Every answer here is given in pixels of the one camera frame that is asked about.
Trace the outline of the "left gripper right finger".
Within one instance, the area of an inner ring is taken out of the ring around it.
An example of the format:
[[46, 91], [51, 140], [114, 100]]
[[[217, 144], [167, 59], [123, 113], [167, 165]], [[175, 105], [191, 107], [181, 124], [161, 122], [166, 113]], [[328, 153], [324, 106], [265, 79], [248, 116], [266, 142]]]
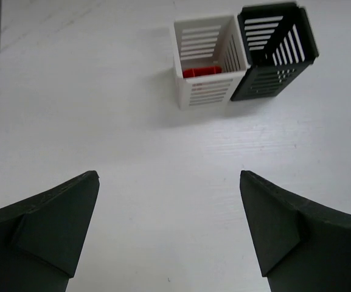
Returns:
[[271, 291], [351, 291], [351, 215], [289, 192], [256, 173], [240, 193]]

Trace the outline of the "red round flower lego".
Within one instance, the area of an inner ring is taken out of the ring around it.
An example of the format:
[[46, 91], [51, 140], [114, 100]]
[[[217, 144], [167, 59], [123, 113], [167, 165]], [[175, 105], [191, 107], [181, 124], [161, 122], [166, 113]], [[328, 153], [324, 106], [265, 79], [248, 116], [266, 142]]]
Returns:
[[183, 78], [195, 78], [206, 75], [215, 75], [222, 73], [221, 66], [207, 66], [200, 68], [190, 68], [182, 72]]

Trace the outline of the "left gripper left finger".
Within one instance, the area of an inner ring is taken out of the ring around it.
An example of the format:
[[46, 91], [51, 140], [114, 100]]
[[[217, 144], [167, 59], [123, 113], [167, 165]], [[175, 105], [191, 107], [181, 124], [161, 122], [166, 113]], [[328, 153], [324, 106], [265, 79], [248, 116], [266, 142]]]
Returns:
[[99, 187], [91, 170], [0, 208], [0, 291], [66, 291]]

